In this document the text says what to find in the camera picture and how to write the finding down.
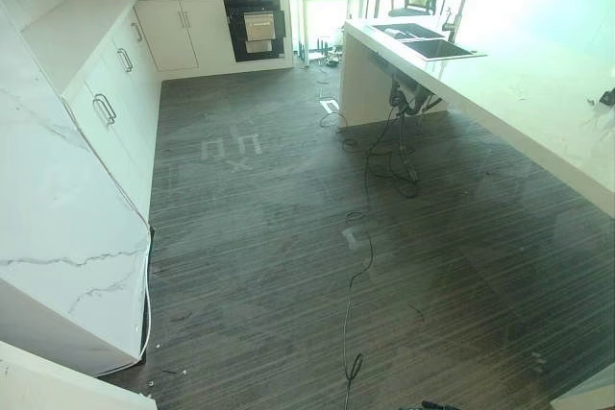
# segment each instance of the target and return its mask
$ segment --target kitchen island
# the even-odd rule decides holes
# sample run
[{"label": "kitchen island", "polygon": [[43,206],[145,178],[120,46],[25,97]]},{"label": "kitchen island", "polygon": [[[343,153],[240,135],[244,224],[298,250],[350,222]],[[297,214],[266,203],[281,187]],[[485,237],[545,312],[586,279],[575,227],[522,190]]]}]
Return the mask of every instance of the kitchen island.
[{"label": "kitchen island", "polygon": [[[615,108],[599,102],[615,86],[612,62],[530,34],[488,25],[457,36],[480,55],[427,61],[375,28],[400,18],[349,20],[340,110],[348,126],[386,120],[397,72],[453,105],[615,217]],[[434,17],[413,17],[433,31]]]}]

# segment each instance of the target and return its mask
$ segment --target stainless steel sink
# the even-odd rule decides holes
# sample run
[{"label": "stainless steel sink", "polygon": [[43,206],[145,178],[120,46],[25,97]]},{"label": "stainless steel sink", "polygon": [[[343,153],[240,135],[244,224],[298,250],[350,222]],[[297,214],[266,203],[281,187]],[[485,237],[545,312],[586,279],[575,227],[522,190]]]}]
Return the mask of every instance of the stainless steel sink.
[{"label": "stainless steel sink", "polygon": [[484,54],[461,48],[446,40],[441,34],[427,29],[420,24],[379,24],[371,27],[396,38],[403,45],[414,50],[425,61],[484,56]]},{"label": "stainless steel sink", "polygon": [[402,23],[402,24],[382,24],[372,26],[385,34],[397,38],[397,39],[419,39],[419,38],[439,38],[443,37],[439,33],[424,28],[420,24],[416,23]]},{"label": "stainless steel sink", "polygon": [[406,46],[417,52],[424,60],[448,60],[451,58],[469,58],[477,56],[476,52],[470,52],[458,47],[442,38],[428,40],[401,40]]}]

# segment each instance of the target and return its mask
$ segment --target cabinet door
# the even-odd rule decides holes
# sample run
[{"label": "cabinet door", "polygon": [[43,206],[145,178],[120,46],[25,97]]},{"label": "cabinet door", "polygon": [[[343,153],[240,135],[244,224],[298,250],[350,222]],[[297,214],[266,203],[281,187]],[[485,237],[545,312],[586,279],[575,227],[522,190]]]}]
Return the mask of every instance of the cabinet door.
[{"label": "cabinet door", "polygon": [[113,43],[118,51],[119,70],[128,75],[132,84],[132,89],[127,89],[131,98],[126,103],[136,129],[143,136],[144,148],[147,150],[143,158],[144,175],[151,179],[156,151],[160,79],[134,12],[127,16],[113,35]]},{"label": "cabinet door", "polygon": [[218,74],[235,63],[223,0],[181,0],[199,69]]},{"label": "cabinet door", "polygon": [[126,50],[132,67],[130,78],[139,98],[139,118],[148,131],[148,137],[155,141],[160,104],[160,77],[134,11],[130,11],[122,26],[113,35],[113,42],[118,49]]},{"label": "cabinet door", "polygon": [[113,164],[117,181],[127,192],[143,216],[149,214],[151,178],[146,174],[150,160],[143,132],[135,120],[134,105],[138,104],[133,83],[125,72],[117,50],[111,42],[105,45],[103,57],[86,79],[93,95],[103,94],[115,114],[112,124],[120,149],[118,159],[104,160],[106,165]]},{"label": "cabinet door", "polygon": [[197,67],[178,0],[139,1],[135,11],[159,71]]},{"label": "cabinet door", "polygon": [[65,103],[70,108],[77,125],[84,134],[87,142],[96,152],[96,155],[105,164],[105,167],[120,184],[136,207],[145,213],[139,187],[142,180],[135,169],[133,160],[124,149],[123,143],[116,131],[114,123],[110,123],[108,110],[104,108],[100,99],[95,99],[87,85]]}]

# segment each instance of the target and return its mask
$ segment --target black wire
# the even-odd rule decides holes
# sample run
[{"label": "black wire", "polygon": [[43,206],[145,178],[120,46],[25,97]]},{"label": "black wire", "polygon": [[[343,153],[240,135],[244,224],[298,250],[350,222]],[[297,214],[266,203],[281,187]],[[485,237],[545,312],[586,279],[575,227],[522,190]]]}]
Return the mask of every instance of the black wire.
[{"label": "black wire", "polygon": [[[365,189],[365,198],[367,200],[367,211],[361,211],[361,210],[353,210],[353,211],[349,211],[348,213],[346,213],[346,224],[350,224],[356,221],[360,221],[364,218],[366,218],[368,216],[368,213],[371,209],[370,206],[370,198],[369,198],[369,182],[368,182],[368,178],[369,178],[369,174],[371,173],[372,175],[378,177],[378,178],[389,178],[389,179],[397,179],[397,180],[401,180],[407,183],[412,184],[413,186],[415,186],[415,190],[412,194],[407,194],[405,193],[404,190],[402,190],[398,185],[396,185],[396,189],[397,191],[402,194],[404,197],[407,197],[409,199],[414,198],[418,195],[419,189],[418,189],[418,183],[417,181],[414,181],[412,179],[412,169],[409,166],[409,159],[407,158],[407,151],[406,151],[406,138],[405,138],[405,132],[404,132],[404,128],[403,128],[403,124],[404,121],[401,122],[401,126],[400,126],[400,157],[402,157],[402,163],[404,164],[404,166],[406,167],[406,172],[408,174],[408,177],[404,177],[402,175],[399,175],[398,173],[395,172],[395,170],[393,169],[393,164],[392,164],[392,158],[393,158],[393,152],[392,151],[386,151],[384,153],[375,153],[374,150],[376,149],[376,147],[379,145],[379,143],[381,142],[381,140],[384,138],[384,136],[386,135],[386,133],[388,132],[389,128],[392,127],[396,120],[397,117],[395,119],[391,119],[391,115],[393,114],[393,111],[395,110],[395,107],[391,108],[391,111],[389,111],[388,116],[386,118],[386,125],[384,126],[384,129],[382,130],[382,132],[379,134],[379,136],[376,138],[376,140],[374,141],[374,143],[365,151],[365,169],[364,169],[364,176],[363,176],[363,186]],[[332,114],[337,114],[339,117],[341,117],[345,124],[346,127],[348,127],[348,120],[346,119],[346,117],[344,116],[344,114],[342,114],[341,112],[338,111],[333,111],[330,113],[325,114],[319,121],[318,125],[322,128],[325,127],[332,127],[335,124],[324,124],[324,122],[331,117]],[[352,138],[345,138],[344,140],[342,140],[342,149],[343,150],[347,150],[347,147],[357,147],[358,143],[356,140],[352,139]],[[359,152],[359,149],[353,150],[353,151],[348,151],[348,152]],[[390,174],[381,174],[378,172],[375,172],[371,165],[370,165],[370,158],[371,157],[381,157],[381,156],[387,156],[388,157],[388,167],[390,170]],[[344,323],[342,325],[342,362],[343,362],[343,367],[344,367],[344,375],[346,377],[346,397],[344,398],[344,410],[348,410],[349,408],[349,403],[350,403],[350,393],[351,393],[351,389],[353,387],[353,382],[355,381],[355,379],[358,376],[358,373],[361,370],[361,367],[363,366],[363,361],[364,361],[364,355],[362,352],[359,352],[356,356],[355,356],[355,360],[353,361],[353,365],[352,367],[349,368],[348,366],[348,360],[347,360],[347,354],[346,354],[346,328],[348,326],[348,322],[350,320],[350,314],[351,314],[351,307],[352,307],[352,303],[353,303],[353,285],[355,283],[355,280],[357,279],[357,277],[365,274],[367,271],[369,271],[369,269],[372,267],[372,265],[374,264],[374,244],[372,242],[372,237],[371,235],[367,234],[367,239],[369,241],[369,249],[370,249],[370,255],[369,255],[369,262],[367,263],[367,265],[361,269],[360,271],[354,273],[352,275],[352,277],[350,278],[350,281],[348,283],[348,304],[346,305],[346,314],[344,316]],[[425,316],[423,315],[423,313],[417,309],[414,306],[411,306],[416,312],[418,312],[421,315],[421,318],[423,320],[423,322],[425,321]]]},{"label": "black wire", "polygon": [[[334,110],[334,111],[332,111],[332,112],[329,112],[329,113],[327,113],[327,114],[323,115],[323,116],[320,118],[320,120],[318,121],[318,126],[319,126],[319,127],[321,127],[321,128],[323,128],[323,129],[326,129],[327,127],[334,127],[335,125],[337,125],[337,124],[335,124],[335,123],[332,123],[332,124],[325,124],[325,121],[326,121],[329,117],[331,117],[331,116],[332,116],[332,114],[335,114],[335,115],[337,115],[338,117],[341,117],[341,118],[344,120],[344,124],[345,124],[345,126],[344,126],[344,127],[341,127],[341,128],[338,128],[338,129],[335,131],[335,134],[342,134],[342,133],[343,133],[342,129],[346,129],[346,128],[348,128],[348,119],[346,118],[346,116],[345,116],[344,114],[342,114],[342,113],[341,113],[341,112],[339,112],[339,111],[335,111],[335,110]],[[360,149],[359,149],[359,147],[358,147],[358,141],[356,141],[356,140],[355,140],[355,139],[353,139],[353,138],[348,138],[348,137],[346,137],[346,138],[342,139],[342,150],[343,150],[343,151],[345,151],[345,152],[347,152],[347,153],[350,153],[350,154],[352,154],[352,153],[359,153],[359,152],[360,152]]]},{"label": "black wire", "polygon": [[361,366],[363,365],[363,353],[360,352],[355,357],[355,361],[353,362],[353,366],[351,369],[348,369],[348,361],[346,359],[346,326],[348,325],[348,319],[350,318],[350,309],[353,304],[353,284],[357,277],[365,274],[369,271],[369,268],[372,267],[374,263],[374,245],[372,244],[372,237],[367,234],[367,240],[369,241],[369,262],[367,266],[363,269],[354,273],[352,277],[350,277],[350,282],[348,283],[348,304],[346,305],[346,315],[344,316],[344,324],[342,325],[342,362],[344,365],[344,374],[346,375],[346,397],[344,398],[344,410],[348,410],[348,402],[350,398],[350,390],[353,386],[353,381],[357,378],[358,373],[361,370]]}]

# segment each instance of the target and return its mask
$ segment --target faucet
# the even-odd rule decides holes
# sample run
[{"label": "faucet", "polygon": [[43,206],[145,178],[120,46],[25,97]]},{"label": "faucet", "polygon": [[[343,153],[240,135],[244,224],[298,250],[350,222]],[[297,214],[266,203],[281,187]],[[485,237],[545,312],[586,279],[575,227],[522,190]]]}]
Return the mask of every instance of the faucet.
[{"label": "faucet", "polygon": [[442,25],[442,31],[450,32],[449,34],[449,42],[455,43],[455,37],[457,35],[457,30],[459,29],[459,24],[461,23],[461,16],[463,14],[463,7],[465,6],[466,0],[461,0],[461,4],[459,4],[459,11],[455,15],[455,20],[451,23],[449,18],[451,17],[451,9],[449,9],[449,15],[446,18],[446,21]]}]

